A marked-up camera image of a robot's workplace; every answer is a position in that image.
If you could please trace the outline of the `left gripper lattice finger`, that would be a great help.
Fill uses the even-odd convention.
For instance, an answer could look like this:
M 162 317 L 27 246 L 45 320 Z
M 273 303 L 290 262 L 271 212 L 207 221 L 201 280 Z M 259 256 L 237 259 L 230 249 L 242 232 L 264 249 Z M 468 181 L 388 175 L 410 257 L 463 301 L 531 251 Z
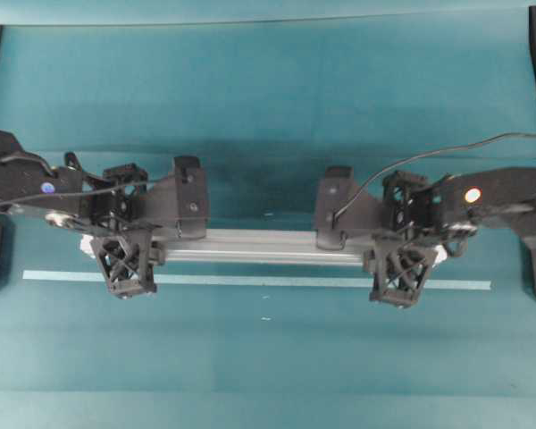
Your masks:
M 105 169 L 102 178 L 109 181 L 111 187 L 121 185 L 121 188 L 109 192 L 105 197 L 109 214 L 130 219 L 132 199 L 147 191 L 147 172 L 136 164 L 123 164 Z
M 149 231 L 94 237 L 90 244 L 106 287 L 113 296 L 131 299 L 156 293 Z

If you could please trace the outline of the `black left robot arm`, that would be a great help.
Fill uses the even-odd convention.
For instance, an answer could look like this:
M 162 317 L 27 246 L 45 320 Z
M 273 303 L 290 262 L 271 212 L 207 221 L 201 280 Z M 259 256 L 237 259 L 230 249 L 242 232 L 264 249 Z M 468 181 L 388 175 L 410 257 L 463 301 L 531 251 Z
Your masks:
M 62 166 L 52 166 L 0 130 L 0 215 L 32 215 L 88 235 L 107 289 L 119 299 L 156 291 L 151 230 L 133 208 L 148 183 L 147 173 L 134 164 L 95 176 L 72 152 Z M 0 223 L 0 253 L 3 230 Z

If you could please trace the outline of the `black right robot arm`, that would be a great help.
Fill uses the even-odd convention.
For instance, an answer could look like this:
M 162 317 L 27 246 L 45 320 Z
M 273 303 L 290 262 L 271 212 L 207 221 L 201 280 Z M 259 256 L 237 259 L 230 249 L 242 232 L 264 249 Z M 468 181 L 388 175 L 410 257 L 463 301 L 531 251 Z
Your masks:
M 481 227 L 509 229 L 530 250 L 536 296 L 536 168 L 447 175 L 394 172 L 383 181 L 385 223 L 371 251 L 372 301 L 415 305 L 432 269 L 465 253 Z

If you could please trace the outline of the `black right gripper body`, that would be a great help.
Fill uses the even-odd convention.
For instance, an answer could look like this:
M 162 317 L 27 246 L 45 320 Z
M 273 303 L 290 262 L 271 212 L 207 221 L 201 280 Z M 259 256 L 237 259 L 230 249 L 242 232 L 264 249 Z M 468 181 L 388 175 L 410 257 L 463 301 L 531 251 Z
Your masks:
M 405 243 L 442 244 L 451 238 L 441 219 L 443 186 L 430 185 L 412 194 L 410 219 L 405 226 L 395 226 Z

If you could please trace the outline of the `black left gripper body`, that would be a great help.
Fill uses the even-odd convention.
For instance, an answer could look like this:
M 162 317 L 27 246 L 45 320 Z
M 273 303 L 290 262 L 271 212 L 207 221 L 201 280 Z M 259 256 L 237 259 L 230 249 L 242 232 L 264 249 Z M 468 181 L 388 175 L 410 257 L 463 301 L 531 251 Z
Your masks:
M 137 187 L 123 186 L 109 192 L 83 198 L 84 215 L 78 218 L 78 232 L 89 235 L 114 235 L 127 231 L 132 223 L 132 198 Z

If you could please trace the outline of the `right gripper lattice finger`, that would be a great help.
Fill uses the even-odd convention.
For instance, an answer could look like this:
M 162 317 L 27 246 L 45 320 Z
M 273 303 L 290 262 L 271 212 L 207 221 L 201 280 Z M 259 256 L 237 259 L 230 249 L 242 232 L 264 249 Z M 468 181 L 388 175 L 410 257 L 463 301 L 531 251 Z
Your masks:
M 372 255 L 373 286 L 369 300 L 397 308 L 414 306 L 438 252 L 395 236 L 374 234 Z
M 423 175 L 395 171 L 383 179 L 382 185 L 381 225 L 405 226 L 410 219 L 412 194 L 426 188 L 429 181 Z

